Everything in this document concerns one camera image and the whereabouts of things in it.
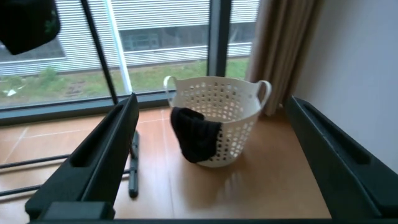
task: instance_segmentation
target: laundry basket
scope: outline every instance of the laundry basket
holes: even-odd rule
[[[168,91],[169,80],[174,81],[177,89],[173,98]],[[208,121],[222,123],[216,155],[198,163],[206,167],[222,167],[236,160],[272,91],[267,81],[250,83],[224,77],[178,80],[168,76],[163,84],[171,107],[190,108],[203,114]],[[257,94],[262,84],[266,90],[260,102]]]

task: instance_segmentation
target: floor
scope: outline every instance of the floor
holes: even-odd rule
[[[329,218],[295,134],[281,113],[254,126],[228,167],[191,164],[180,153],[167,108],[141,111],[139,196],[121,182],[116,218]],[[71,153],[103,116],[0,129],[0,163]],[[42,184],[61,161],[0,170],[0,191]],[[0,197],[0,223],[26,223],[33,192]]]

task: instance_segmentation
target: corrugated metal siding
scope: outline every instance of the corrugated metal siding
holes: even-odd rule
[[[30,75],[47,67],[58,72],[99,69],[100,61],[87,26],[79,0],[56,0],[62,29],[58,38],[65,58],[30,62],[0,63],[0,75]],[[118,67],[116,46],[113,42],[108,15],[103,0],[89,0],[91,13],[110,67]],[[113,0],[118,29],[198,25],[208,23],[209,0],[196,1],[115,1]],[[235,0],[232,22],[252,22],[256,19],[258,0]],[[251,44],[231,45],[229,56],[249,55]],[[126,63],[145,65],[206,59],[207,46],[186,49],[162,49],[125,53]]]

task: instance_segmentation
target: grass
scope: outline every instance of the grass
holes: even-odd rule
[[[243,79],[247,65],[248,58],[229,59],[226,76]],[[129,69],[132,89],[136,93],[163,90],[163,79],[168,75],[178,79],[205,76],[206,61]],[[111,76],[117,94],[125,94],[120,71],[111,71]],[[3,91],[9,90],[15,90],[17,93],[6,96],[7,93]],[[37,76],[24,78],[13,75],[0,81],[0,108],[99,96],[109,96],[102,72],[57,75],[54,69],[47,68]]]

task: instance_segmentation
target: curtain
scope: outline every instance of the curtain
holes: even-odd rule
[[[322,4],[323,0],[260,1],[246,80],[272,84],[263,109],[268,116],[294,92]]]

